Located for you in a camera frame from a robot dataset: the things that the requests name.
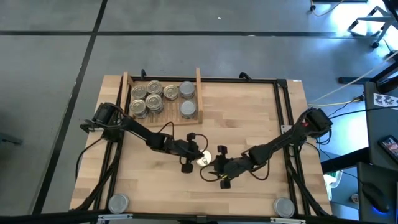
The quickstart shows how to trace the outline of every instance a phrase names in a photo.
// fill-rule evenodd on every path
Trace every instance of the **desk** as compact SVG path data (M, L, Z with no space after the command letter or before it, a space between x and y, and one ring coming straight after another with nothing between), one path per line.
M101 102L116 101L120 79L120 76L104 77L97 106ZM288 80L287 84L296 120L307 108L307 101L301 81ZM209 139L208 150L213 157L220 144L228 146L228 157L235 157L280 134L272 85L202 82L202 96L203 124L176 126L176 139L185 139L190 132L203 133ZM159 127L150 130L158 131ZM164 132L170 133L170 128L165 128ZM100 136L101 132L90 133L87 145ZM196 140L199 146L203 145L200 138ZM84 154L71 208L79 206L96 185L105 145L102 141ZM307 188L323 209L331 213L318 152L305 144L301 158ZM272 156L271 173L266 181L258 181L244 173L232 181L231 189L221 190L218 182L201 180L195 163L191 174L181 173L180 168L178 157L153 152L143 141L126 133L114 192L130 198L127 212L131 213L274 216L274 200L289 197L282 150ZM258 175L262 177L266 171L266 168L261 169ZM107 187L101 198L101 208L105 207L106 192ZM297 186L295 192L298 209L303 213Z
M376 89L376 84L367 82L365 83L364 89L365 108L371 109L379 107L373 104L373 93L379 93ZM391 91L387 95L398 96L398 89ZM366 112L369 147L322 162L324 173L353 167L357 162L372 163L380 167L398 170L398 164L396 164L377 143L380 138L389 134L398 137L397 118L398 110L393 109Z
M390 211L381 213L370 204L369 200L361 194L362 184L358 181L359 192L359 220L366 222L396 224L396 198L398 172L379 166L372 166L362 162L358 163L358 179L362 182L375 184L384 195L390 199Z

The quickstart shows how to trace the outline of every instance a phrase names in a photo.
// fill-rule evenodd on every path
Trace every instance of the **blue light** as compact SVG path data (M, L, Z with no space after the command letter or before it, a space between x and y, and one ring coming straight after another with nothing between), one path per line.
M388 212L380 212L380 211L379 211L377 208L375 208L375 207L373 207L373 211L376 212L376 213L379 214L379 215L382 215L382 216L388 215Z

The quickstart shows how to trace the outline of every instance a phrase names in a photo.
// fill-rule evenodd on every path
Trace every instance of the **black floor stripe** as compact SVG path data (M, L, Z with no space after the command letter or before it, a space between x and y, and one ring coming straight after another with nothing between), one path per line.
M99 31L100 36L256 36L256 37L353 37L337 32L241 32L241 31Z
M21 36L88 36L93 35L92 31L0 31L0 35L21 35Z
M0 36L204 36L204 37L326 37L326 38L372 38L378 33L363 36L350 32L250 32L250 31L0 31Z
M100 28L101 20L103 18L107 2L108 2L108 0L102 1L93 32L98 31L98 29ZM51 181L52 181L52 178L53 178L53 175L55 172L55 168L57 167L58 159L61 154L63 142L65 140L65 136L67 135L68 127L69 127L70 120L71 120L72 114L73 114L73 110L75 109L75 105L76 105L76 101L77 101L77 98L79 95L81 84L83 83L87 65L88 65L88 62L90 61L90 56L91 56L91 52L93 51L95 39L96 39L96 35L92 35L90 37L90 40L88 41L87 49L86 49L85 55L83 57L83 61L81 63L80 71L76 78L75 86L73 87L72 94L69 99L67 109L65 111L65 114L63 115L63 119L62 119L60 128L58 130L57 137L55 138L55 141L53 144L53 150L52 150L52 155L50 158L49 166L47 167L39 194L37 196L37 200L34 205L33 212L32 212L33 214L42 213L45 199L49 192L49 188L50 188Z

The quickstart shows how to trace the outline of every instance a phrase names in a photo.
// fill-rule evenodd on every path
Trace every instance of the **white cable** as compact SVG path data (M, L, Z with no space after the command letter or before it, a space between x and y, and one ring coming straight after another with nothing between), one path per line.
M350 82L350 83L347 83L347 84L343 85L343 86L340 87L340 88L337 88L337 89L331 91L331 92L328 93L328 94L325 94L325 95L319 97L318 99L312 101L311 103L314 103L314 102L316 102L316 101L318 101L318 100L320 100L320 99L323 99L323 98L325 98L325 97L327 97L327 96L329 96L329 95L331 95L331 94L333 94L333 93L335 93L335 92L337 92L337 91L339 91L339 90L341 90L341 89L343 89L343 88L346 88L347 86L353 84L354 82L360 80L361 78L363 78L363 77L369 75L371 72L373 72L375 69L381 67L381 65L383 65L386 61L390 60L390 59L391 59L393 56L395 56L396 54L398 54L398 51L394 52L390 57L388 57L387 59L385 59L384 61L382 61L380 64L376 65L374 68L370 69L370 71L366 72L365 74L363 74L363 75L360 76L359 78L353 80L353 81Z

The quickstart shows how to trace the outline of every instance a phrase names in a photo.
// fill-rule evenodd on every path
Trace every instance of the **wooden tabletop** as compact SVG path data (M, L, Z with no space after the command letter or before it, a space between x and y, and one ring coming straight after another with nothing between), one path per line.
M116 101L120 79L121 76L104 77L97 106L101 102ZM287 83L296 120L307 109L307 101L300 80L288 80ZM190 132L206 135L213 158L217 155L217 145L228 147L228 157L239 157L245 149L265 144L280 135L272 85L202 83L202 96L203 124L176 126L175 138L185 139ZM284 100L281 102L287 122ZM164 132L171 133L171 128L165 128ZM100 136L101 132L90 133L87 145ZM205 145L199 136L196 141L200 148ZM106 142L101 141L84 154L71 208L79 206L97 184L105 147ZM331 213L318 152L305 144L300 155L307 188L323 209ZM201 180L200 167L195 162L193 165L191 174L183 174L178 157L151 151L144 141L126 133L115 193L129 197L127 212L209 215L273 216L274 200L289 197L282 150L272 156L267 180L256 180L246 172L231 182L230 189L220 189L219 182ZM263 167L256 174L264 177L266 172L267 168ZM104 208L107 186L104 192L101 208ZM303 213L299 192L296 186L298 209Z

